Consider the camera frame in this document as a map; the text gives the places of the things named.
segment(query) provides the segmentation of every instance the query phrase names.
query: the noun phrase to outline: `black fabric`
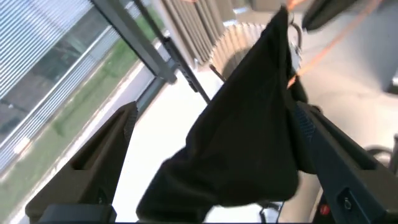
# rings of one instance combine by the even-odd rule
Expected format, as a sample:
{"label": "black fabric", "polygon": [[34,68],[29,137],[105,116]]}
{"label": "black fabric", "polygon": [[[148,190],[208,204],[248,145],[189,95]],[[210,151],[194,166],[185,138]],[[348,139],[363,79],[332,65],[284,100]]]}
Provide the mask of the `black fabric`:
{"label": "black fabric", "polygon": [[214,205],[290,199],[312,172],[294,100],[288,12],[281,10],[167,159],[137,208],[140,220],[202,222]]}

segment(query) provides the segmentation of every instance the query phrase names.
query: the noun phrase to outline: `green lawn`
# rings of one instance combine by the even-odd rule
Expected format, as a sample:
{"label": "green lawn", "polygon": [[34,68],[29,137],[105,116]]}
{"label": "green lawn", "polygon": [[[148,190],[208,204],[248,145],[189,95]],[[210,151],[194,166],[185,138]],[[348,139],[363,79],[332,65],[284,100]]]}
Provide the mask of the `green lawn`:
{"label": "green lawn", "polygon": [[[155,11],[149,8],[149,12],[163,29],[164,25]],[[149,40],[155,39],[144,18],[138,17],[136,22]],[[45,131],[34,141],[29,153],[15,164],[8,178],[0,184],[0,223],[4,222],[51,168],[136,62],[137,55],[123,40],[117,41],[103,65],[72,96],[73,100],[60,110],[57,118],[49,122]]]}

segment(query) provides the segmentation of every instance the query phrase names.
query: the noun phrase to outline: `screw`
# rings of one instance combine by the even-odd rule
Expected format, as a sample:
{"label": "screw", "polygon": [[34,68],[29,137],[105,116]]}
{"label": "screw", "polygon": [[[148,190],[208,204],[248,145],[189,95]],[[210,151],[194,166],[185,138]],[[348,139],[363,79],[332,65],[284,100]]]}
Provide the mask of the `screw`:
{"label": "screw", "polygon": [[344,198],[344,207],[347,210],[351,210],[352,204],[351,202],[348,200],[348,198]]}

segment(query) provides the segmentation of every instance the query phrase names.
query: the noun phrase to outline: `red object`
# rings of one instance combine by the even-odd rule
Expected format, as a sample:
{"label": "red object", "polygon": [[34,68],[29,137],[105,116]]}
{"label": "red object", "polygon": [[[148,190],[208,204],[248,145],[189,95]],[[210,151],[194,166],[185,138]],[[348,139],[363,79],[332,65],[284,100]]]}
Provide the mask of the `red object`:
{"label": "red object", "polygon": [[320,211],[321,215],[329,215],[330,208],[328,205],[321,205],[319,211]]}

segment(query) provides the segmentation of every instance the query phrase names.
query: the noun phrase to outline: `black cloth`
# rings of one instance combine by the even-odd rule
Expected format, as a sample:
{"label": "black cloth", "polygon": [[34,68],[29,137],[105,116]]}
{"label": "black cloth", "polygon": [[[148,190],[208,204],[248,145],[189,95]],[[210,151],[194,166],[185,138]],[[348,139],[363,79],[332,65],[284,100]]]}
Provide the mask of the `black cloth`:
{"label": "black cloth", "polygon": [[312,172],[293,119],[288,12],[282,7],[163,162],[137,208],[140,220],[202,222],[214,205],[290,199]]}

